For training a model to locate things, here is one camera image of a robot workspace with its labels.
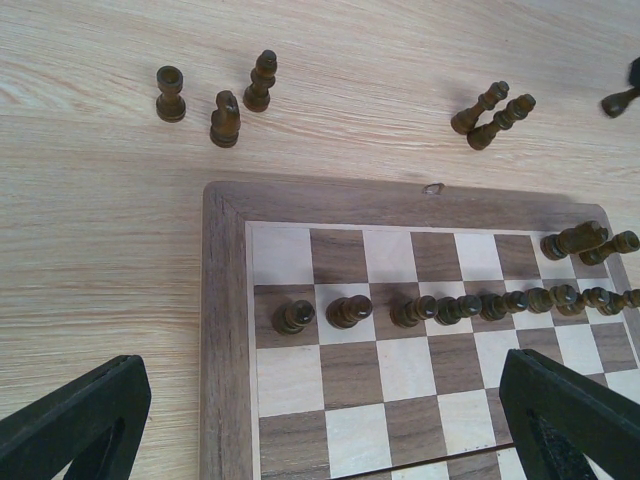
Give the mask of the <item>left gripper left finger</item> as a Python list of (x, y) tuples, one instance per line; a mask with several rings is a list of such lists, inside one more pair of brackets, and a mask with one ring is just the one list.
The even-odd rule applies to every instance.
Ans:
[(1, 420), (1, 477), (130, 477), (151, 403), (143, 359), (120, 355)]

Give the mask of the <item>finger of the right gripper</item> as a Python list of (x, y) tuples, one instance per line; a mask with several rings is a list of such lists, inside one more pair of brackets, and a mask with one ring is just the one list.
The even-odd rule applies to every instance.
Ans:
[(627, 81), (632, 88), (640, 88), (640, 58), (631, 62)]

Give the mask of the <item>dark pawn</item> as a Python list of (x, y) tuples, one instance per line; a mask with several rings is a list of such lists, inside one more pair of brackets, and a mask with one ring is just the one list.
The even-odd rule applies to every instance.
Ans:
[(276, 309), (272, 325), (282, 335), (294, 335), (302, 332), (314, 318), (314, 306), (307, 300), (296, 300)]
[(640, 290), (626, 290), (622, 294), (609, 292), (609, 301), (597, 310), (605, 316), (613, 316), (620, 313), (624, 308), (640, 307)]
[(401, 328), (413, 328), (432, 319), (438, 312), (437, 300), (430, 295), (397, 302), (390, 311), (392, 322)]
[(372, 310), (372, 301), (365, 295), (341, 297), (328, 305), (326, 318), (329, 324), (335, 328), (349, 329), (369, 317)]
[(626, 91), (606, 96), (600, 102), (603, 113), (609, 118), (617, 118), (622, 115), (629, 105), (640, 95), (636, 87)]
[(579, 293), (576, 301), (571, 304), (557, 307), (558, 312), (564, 316), (576, 316), (582, 313), (586, 307), (600, 308), (610, 301), (610, 294), (606, 289), (593, 287)]
[(522, 291), (511, 291), (502, 295), (489, 293), (482, 295), (480, 299), (480, 316), (486, 321), (501, 320), (507, 314), (523, 312), (529, 306), (527, 294)]
[(553, 286), (550, 289), (534, 287), (525, 291), (528, 310), (540, 314), (549, 312), (553, 307), (572, 305), (578, 293), (568, 284)]
[(455, 325), (463, 318), (478, 315), (482, 307), (482, 300), (476, 295), (443, 297), (437, 301), (435, 320), (441, 325)]

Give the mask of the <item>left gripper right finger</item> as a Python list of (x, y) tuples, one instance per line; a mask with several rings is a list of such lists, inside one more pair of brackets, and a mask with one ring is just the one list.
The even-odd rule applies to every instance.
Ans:
[(532, 349), (511, 349), (499, 397), (529, 479), (639, 477), (639, 405)]

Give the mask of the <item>dark chess piece cluster back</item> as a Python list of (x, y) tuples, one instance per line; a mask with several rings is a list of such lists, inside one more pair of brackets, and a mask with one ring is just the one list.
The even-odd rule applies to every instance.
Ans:
[(460, 110), (451, 118), (452, 129), (461, 135), (470, 133), (484, 112), (493, 110), (508, 96), (509, 89), (509, 84), (504, 80), (493, 82), (484, 93), (478, 96), (473, 106)]

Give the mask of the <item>wooden chess board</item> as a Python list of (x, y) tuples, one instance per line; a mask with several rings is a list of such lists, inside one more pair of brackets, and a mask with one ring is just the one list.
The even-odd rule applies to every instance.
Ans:
[[(217, 181), (203, 193), (199, 475), (203, 479), (520, 479), (498, 386), (533, 349), (639, 396), (639, 312), (525, 310), (396, 326), (392, 307), (568, 284), (622, 293), (622, 260), (550, 260), (540, 240), (604, 210), (557, 197)], [(349, 329), (341, 297), (373, 310)], [(281, 305), (314, 320), (275, 331)]]

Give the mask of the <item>dark knight group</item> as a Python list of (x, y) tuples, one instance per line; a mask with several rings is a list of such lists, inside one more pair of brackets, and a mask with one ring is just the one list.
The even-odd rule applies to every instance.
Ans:
[(551, 234), (540, 240), (542, 253), (550, 260), (561, 260), (601, 246), (609, 236), (607, 228), (591, 220)]

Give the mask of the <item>dark chess piece tall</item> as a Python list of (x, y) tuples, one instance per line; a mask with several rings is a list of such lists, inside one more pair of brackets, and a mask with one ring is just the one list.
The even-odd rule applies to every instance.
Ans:
[(601, 246), (579, 254), (583, 264), (594, 266), (602, 264), (610, 255), (614, 253), (627, 254), (638, 251), (640, 248), (639, 238), (633, 231), (624, 231), (616, 234), (611, 240), (606, 241)]

